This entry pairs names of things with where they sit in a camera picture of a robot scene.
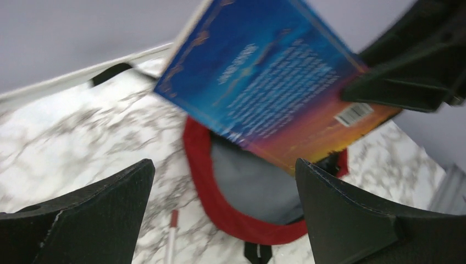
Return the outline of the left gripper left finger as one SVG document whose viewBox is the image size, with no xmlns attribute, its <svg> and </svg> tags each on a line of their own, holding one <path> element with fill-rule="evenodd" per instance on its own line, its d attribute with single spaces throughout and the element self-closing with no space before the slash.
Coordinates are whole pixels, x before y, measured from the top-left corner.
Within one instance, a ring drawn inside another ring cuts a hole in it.
<svg viewBox="0 0 466 264">
<path fill-rule="evenodd" d="M 1 213 L 1 263 L 131 263 L 155 171 L 143 159 L 55 199 Z"/>
</svg>

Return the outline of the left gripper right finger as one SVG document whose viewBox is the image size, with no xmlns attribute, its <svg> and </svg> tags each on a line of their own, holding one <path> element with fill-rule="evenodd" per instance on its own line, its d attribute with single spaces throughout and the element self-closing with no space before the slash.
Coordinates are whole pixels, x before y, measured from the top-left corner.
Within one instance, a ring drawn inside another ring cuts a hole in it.
<svg viewBox="0 0 466 264">
<path fill-rule="evenodd" d="M 295 169 L 316 263 L 465 263 L 465 216 L 392 202 L 304 159 Z"/>
</svg>

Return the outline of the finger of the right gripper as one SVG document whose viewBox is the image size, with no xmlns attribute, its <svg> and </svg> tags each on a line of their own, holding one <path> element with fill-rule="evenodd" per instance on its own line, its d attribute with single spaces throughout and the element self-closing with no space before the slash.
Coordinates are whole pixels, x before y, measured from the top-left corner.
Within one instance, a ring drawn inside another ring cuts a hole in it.
<svg viewBox="0 0 466 264">
<path fill-rule="evenodd" d="M 360 54 L 369 70 L 341 99 L 418 112 L 465 102 L 465 1 L 417 1 Z"/>
</svg>

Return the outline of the blue paperback book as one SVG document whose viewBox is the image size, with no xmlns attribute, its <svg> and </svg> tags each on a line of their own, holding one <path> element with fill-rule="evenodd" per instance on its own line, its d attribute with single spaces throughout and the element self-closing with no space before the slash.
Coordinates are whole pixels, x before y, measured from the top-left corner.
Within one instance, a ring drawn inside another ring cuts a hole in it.
<svg viewBox="0 0 466 264">
<path fill-rule="evenodd" d="M 399 114 L 341 99 L 366 70 L 305 1 L 203 1 L 154 92 L 293 174 Z"/>
</svg>

